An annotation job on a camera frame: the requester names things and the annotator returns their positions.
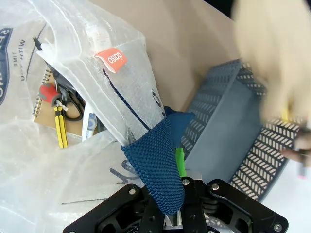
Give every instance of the blue mesh fabric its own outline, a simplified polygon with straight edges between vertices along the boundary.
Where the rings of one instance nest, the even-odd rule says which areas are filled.
[[[184,187],[175,160],[175,141],[180,141],[193,117],[192,113],[173,113],[138,141],[122,147],[159,209],[166,215],[176,213],[184,202]]]

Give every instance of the orange label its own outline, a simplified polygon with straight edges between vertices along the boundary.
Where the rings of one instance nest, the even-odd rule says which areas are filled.
[[[125,65],[125,63],[127,63],[126,56],[117,48],[110,48],[108,50],[101,51],[97,53],[95,57],[100,58],[107,69],[113,73],[117,72],[122,68],[122,66]]]

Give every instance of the plastic basket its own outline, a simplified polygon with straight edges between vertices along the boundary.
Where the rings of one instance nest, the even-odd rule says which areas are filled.
[[[239,60],[213,67],[194,97],[196,114],[181,144],[186,168],[203,181],[223,179],[261,201],[287,160],[279,151],[291,148],[298,125],[277,119],[261,125],[259,105],[265,88]]]

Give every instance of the beige surface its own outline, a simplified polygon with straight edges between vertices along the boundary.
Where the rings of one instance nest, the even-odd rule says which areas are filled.
[[[211,66],[238,58],[232,21],[202,0],[91,1],[146,36],[161,99],[175,110],[187,109]]]

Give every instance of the plastic bag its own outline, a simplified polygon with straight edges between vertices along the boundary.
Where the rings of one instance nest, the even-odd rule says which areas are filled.
[[[123,20],[84,0],[2,5],[0,232],[61,232],[123,185],[142,186],[120,145],[155,126],[165,116],[163,106],[144,37]],[[33,37],[43,43],[40,56]],[[110,47],[128,62],[117,73],[106,69],[109,81],[94,55]],[[44,60],[73,84],[109,131],[84,143],[68,134],[69,147],[61,150],[54,129],[33,123]]]

